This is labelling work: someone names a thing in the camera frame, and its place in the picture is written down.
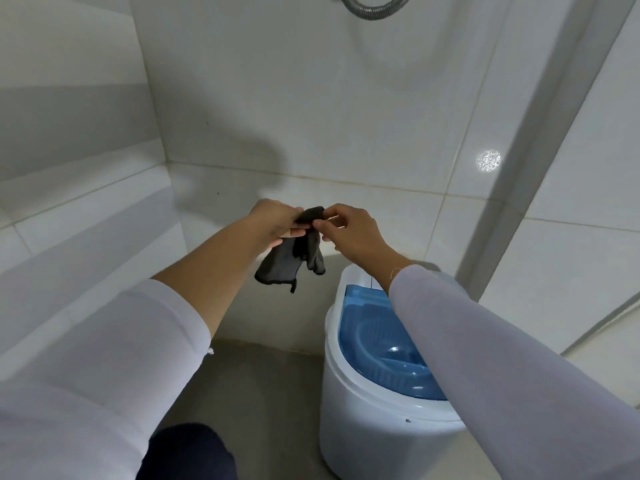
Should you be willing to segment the person's left forearm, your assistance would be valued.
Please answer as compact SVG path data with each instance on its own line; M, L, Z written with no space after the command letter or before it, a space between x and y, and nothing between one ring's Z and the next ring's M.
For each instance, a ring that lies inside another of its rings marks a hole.
M121 292L0 386L0 480L135 480L208 353L224 285L258 256L243 218Z

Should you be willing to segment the person's left hand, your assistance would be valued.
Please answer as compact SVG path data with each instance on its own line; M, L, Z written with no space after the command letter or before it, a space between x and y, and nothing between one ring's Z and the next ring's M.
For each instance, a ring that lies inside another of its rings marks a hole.
M284 242L285 239L301 237L310 229L304 226L282 226L281 207L292 207L277 200L261 199L243 218L249 233L261 254Z

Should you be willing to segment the person's dark trouser leg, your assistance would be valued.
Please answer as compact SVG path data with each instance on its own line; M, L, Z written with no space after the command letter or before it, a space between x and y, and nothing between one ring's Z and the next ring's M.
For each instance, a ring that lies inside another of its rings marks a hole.
M201 423L156 432L135 480L238 480L236 462L220 436Z

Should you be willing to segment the person's right forearm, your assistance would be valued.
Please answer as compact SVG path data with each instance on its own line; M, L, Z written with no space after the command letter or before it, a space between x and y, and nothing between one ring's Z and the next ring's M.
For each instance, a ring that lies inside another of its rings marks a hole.
M403 256L366 268L503 480L640 480L640 412Z

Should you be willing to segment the person's right hand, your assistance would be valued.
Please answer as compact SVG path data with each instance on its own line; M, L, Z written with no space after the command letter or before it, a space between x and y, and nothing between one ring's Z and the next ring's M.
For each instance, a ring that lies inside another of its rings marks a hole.
M371 276L390 272L392 264L403 259L385 242L377 222L364 209L351 207L348 220L317 219L312 225L325 241L332 242L336 250Z

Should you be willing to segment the dark grey sock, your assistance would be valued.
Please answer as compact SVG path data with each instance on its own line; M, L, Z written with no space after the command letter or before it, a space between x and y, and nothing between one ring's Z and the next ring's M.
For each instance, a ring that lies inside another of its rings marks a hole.
M290 285L290 292L297 287L297 274L302 265L315 275L326 272L324 257L319 248L320 233L313 228L313 221L324 220L324 207L304 210L295 220L297 225L308 225L299 237L283 238L282 243L272 248L258 266L254 279L264 285Z

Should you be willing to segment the blue translucent washer lid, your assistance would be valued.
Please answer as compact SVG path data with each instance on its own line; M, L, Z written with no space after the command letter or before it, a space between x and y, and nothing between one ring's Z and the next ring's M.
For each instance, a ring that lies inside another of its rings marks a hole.
M338 343L348 364L380 387L417 399L447 400L383 290L346 286Z

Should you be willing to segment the white wall pipe cover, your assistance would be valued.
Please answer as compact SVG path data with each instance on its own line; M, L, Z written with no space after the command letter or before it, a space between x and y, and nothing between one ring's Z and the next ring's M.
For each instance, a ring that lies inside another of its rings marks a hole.
M636 0L513 0L447 188L483 201L455 278L479 301Z

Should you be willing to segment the white mini washing machine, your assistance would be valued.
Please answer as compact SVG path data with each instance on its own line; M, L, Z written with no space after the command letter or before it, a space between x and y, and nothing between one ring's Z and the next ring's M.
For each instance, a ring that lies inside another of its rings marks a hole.
M408 397L366 379L338 343L346 286L382 290L356 265L340 276L325 319L319 447L341 480L423 480L466 426L451 403Z

